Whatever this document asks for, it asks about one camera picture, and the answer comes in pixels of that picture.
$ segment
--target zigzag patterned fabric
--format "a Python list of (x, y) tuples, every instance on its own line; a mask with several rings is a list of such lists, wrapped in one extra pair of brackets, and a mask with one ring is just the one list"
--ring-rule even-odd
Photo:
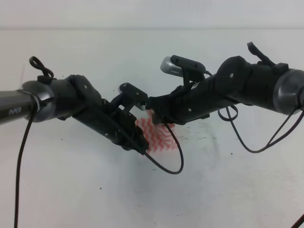
[[(166, 126), (152, 123), (153, 113), (153, 110), (148, 110), (147, 114), (149, 117), (139, 118), (135, 122), (142, 129), (143, 135), (149, 143), (148, 153), (177, 149), (177, 144)], [(168, 124), (168, 126), (174, 133), (175, 124)]]

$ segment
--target white wall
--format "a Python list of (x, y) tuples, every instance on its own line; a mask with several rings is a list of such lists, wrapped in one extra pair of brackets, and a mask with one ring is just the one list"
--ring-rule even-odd
[[(254, 41), (274, 62), (304, 69), (303, 40), (297, 30), (2, 31), (0, 90), (17, 89), (23, 67), (23, 81), (36, 79), (39, 72), (28, 63), (35, 55), (58, 78), (85, 75), (108, 100), (124, 82), (163, 95), (182, 83), (160, 71), (165, 56), (197, 60), (214, 73), (231, 56), (257, 62), (246, 47)], [(236, 125), (254, 149), (286, 118), (238, 107)], [(13, 226), (26, 124), (0, 126), (0, 227)], [(33, 124), (21, 166), (19, 227), (287, 228), (304, 212), (304, 123), (261, 154), (245, 151), (217, 114), (178, 126), (176, 134), (185, 169), (172, 176), (73, 119)], [(171, 168), (179, 165), (177, 151), (154, 156)]]
[(303, 28), (302, 0), (1, 0), (0, 29)]

